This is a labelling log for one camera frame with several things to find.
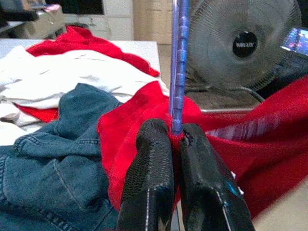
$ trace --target blue plastic rod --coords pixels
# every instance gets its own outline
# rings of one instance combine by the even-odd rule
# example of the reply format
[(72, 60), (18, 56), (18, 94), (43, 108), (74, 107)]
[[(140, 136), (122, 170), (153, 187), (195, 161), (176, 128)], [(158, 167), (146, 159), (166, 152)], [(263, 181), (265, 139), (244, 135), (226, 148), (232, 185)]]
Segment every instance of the blue plastic rod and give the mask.
[(189, 36), (189, 0), (179, 0), (178, 50), (176, 57), (175, 87), (170, 95), (173, 98), (171, 132), (179, 135), (182, 132), (182, 111), (184, 103), (186, 63), (188, 56)]
[(178, 28), (179, 28), (179, 6), (178, 0), (173, 0), (173, 22), (172, 22), (172, 52), (171, 52), (171, 80), (170, 80), (170, 102), (169, 102), (169, 114), (173, 115), (173, 102), (174, 102), (174, 90), (175, 79), (177, 69), (177, 52), (178, 52)]

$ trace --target door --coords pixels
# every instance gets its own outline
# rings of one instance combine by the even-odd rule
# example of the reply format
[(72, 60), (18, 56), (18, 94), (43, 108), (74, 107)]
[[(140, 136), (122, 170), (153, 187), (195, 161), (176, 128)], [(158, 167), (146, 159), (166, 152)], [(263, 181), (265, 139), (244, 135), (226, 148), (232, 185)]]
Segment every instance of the door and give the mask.
[(136, 40), (171, 44), (173, 0), (134, 0)]

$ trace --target red towel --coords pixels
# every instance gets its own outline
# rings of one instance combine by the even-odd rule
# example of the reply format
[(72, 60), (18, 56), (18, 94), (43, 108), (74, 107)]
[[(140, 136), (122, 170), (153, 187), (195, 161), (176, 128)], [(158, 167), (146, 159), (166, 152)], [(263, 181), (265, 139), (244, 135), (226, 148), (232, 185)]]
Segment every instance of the red towel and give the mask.
[[(137, 154), (135, 139), (140, 126), (151, 118), (170, 125), (167, 112), (168, 97), (161, 93), (157, 82), (152, 82), (100, 118), (102, 164), (116, 209), (120, 208), (126, 171)], [(206, 133), (220, 136), (208, 138), (236, 173), (253, 217), (308, 175), (308, 77), (277, 92), (240, 118), (202, 114), (196, 104), (185, 98), (183, 122), (196, 123)], [(172, 138), (171, 142), (173, 154), (178, 155), (179, 140)]]
[[(113, 43), (92, 35), (88, 29), (68, 26), (67, 32), (60, 35), (56, 41), (45, 41), (27, 49), (34, 56), (63, 54), (73, 50), (92, 50), (108, 55), (112, 58), (121, 59), (137, 69), (153, 77), (160, 73), (151, 68), (148, 61), (129, 53), (123, 53), (119, 47)], [(44, 122), (51, 122), (58, 118), (58, 109), (36, 109), (16, 105), (23, 112), (32, 115)]]

